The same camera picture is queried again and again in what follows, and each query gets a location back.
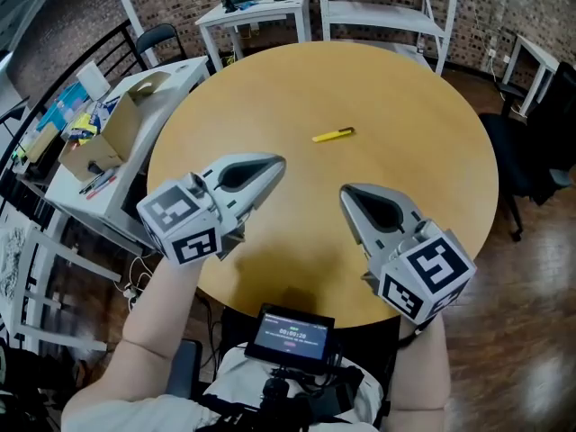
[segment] small screen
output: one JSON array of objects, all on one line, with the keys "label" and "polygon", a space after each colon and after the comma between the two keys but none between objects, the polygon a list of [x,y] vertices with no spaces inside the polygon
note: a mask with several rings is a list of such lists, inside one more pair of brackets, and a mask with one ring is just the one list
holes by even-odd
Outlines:
[{"label": "small screen", "polygon": [[328,327],[267,313],[262,318],[254,344],[321,360],[327,336]]}]

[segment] round wooden table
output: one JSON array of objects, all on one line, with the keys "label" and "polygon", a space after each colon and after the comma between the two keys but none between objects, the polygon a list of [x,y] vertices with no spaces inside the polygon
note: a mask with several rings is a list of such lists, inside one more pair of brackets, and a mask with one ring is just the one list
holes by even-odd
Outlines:
[{"label": "round wooden table", "polygon": [[[313,143],[353,126],[355,135]],[[247,222],[247,242],[210,258],[200,287],[256,316],[263,302],[353,327],[396,315],[361,280],[367,261],[339,205],[345,183],[407,194],[452,229],[471,257],[498,199],[491,143],[446,81],[395,53],[354,43],[268,49],[226,67],[180,104],[162,130],[148,191],[222,155],[273,152],[283,180]]]}]

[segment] brick wall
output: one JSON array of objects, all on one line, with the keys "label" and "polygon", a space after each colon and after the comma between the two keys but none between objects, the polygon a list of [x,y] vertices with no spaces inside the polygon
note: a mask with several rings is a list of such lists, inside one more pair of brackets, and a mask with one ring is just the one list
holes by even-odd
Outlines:
[{"label": "brick wall", "polygon": [[[205,52],[194,21],[220,0],[132,0],[142,25],[172,23],[180,32],[189,56]],[[360,0],[419,7],[421,0]],[[453,38],[448,60],[470,68],[489,71],[486,47],[497,51],[494,71],[503,74],[502,59],[510,54],[517,32],[549,50],[558,59],[576,61],[576,0],[475,0],[481,30],[476,28],[472,0],[458,0]],[[431,0],[436,17],[443,23],[447,0]],[[41,15],[27,31],[11,69],[11,78],[24,94],[36,95],[55,78],[67,63],[75,59],[115,24],[125,18],[119,0],[49,0]],[[319,0],[310,1],[310,19],[314,40],[321,40]],[[293,22],[261,24],[259,34],[248,33],[246,47],[267,47],[296,41]],[[333,26],[333,38],[414,42],[415,35],[368,26]],[[225,31],[215,31],[221,50],[230,50]],[[170,43],[159,47],[161,59],[176,54]],[[436,55],[436,45],[427,41],[427,54]],[[512,81],[527,86],[536,72],[536,62],[526,53],[520,57]]]}]

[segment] yellow marker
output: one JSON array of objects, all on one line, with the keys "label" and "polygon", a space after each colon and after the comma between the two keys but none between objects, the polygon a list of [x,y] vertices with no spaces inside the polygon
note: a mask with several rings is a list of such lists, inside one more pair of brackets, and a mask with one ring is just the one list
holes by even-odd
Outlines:
[{"label": "yellow marker", "polygon": [[342,136],[346,136],[347,134],[352,134],[354,131],[355,131],[354,128],[349,126],[348,128],[343,128],[342,130],[332,131],[330,133],[314,136],[312,140],[314,142],[322,142],[324,140],[335,140],[336,138],[341,138]]}]

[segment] white desk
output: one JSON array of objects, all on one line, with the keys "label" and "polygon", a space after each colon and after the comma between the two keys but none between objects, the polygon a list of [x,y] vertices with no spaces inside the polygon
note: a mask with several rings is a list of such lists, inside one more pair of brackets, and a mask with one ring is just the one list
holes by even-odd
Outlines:
[{"label": "white desk", "polygon": [[546,79],[546,83],[544,88],[540,91],[540,94],[536,98],[538,102],[542,101],[546,91],[548,91],[548,86],[550,86],[550,82],[552,82],[552,77],[558,70],[558,66],[560,62],[546,50],[540,48],[538,45],[534,44],[532,41],[518,35],[516,38],[516,44],[514,45],[514,50],[512,51],[512,57],[510,58],[510,62],[508,64],[508,68],[506,69],[506,73],[504,74],[504,78],[502,78],[502,83],[506,84],[510,77],[512,76],[512,72],[514,71],[514,66],[516,65],[516,61],[518,60],[518,53],[520,49],[525,48],[528,52],[536,58],[536,60],[540,63],[540,67],[536,72],[536,76],[534,77],[534,81],[532,82],[532,86],[530,86],[530,90],[528,91],[528,95],[526,99],[522,103],[522,107],[520,108],[520,114],[526,117],[526,112],[530,104],[534,100],[534,96],[542,83],[544,75],[546,71],[549,72],[548,78]]},{"label": "white desk", "polygon": [[[188,96],[190,89],[196,83],[210,76],[206,68],[207,61],[208,58],[206,56],[187,59],[124,78],[108,94],[107,99],[113,99],[127,91],[144,76],[152,72],[161,70],[171,74],[170,78],[153,95],[147,97],[139,104],[142,123],[132,147],[130,158],[116,173],[117,179],[105,187],[97,196],[87,200],[85,194],[79,194],[86,182],[78,181],[72,173],[61,165],[49,185],[46,199],[62,211],[83,222],[90,229],[95,230],[135,254],[138,254],[138,247],[131,245],[126,238],[155,248],[142,224],[129,216],[122,209],[122,204],[134,177],[146,160],[158,134],[170,115]],[[102,223],[108,226],[109,229],[103,227]],[[110,230],[120,232],[126,238],[117,234],[113,235]]]},{"label": "white desk", "polygon": [[212,8],[207,14],[202,16],[196,25],[200,27],[200,33],[204,39],[206,49],[210,54],[214,68],[222,70],[222,62],[218,54],[218,48],[214,39],[210,35],[209,28],[214,25],[221,25],[228,30],[232,45],[238,59],[244,58],[240,40],[236,33],[236,26],[251,23],[264,23],[266,21],[276,21],[286,19],[288,14],[293,14],[296,20],[296,32],[298,42],[312,41],[310,28],[310,10],[308,0],[286,0],[275,2],[274,0],[259,0],[258,4],[250,6],[246,10],[236,10],[234,13],[225,13],[221,4]]}]

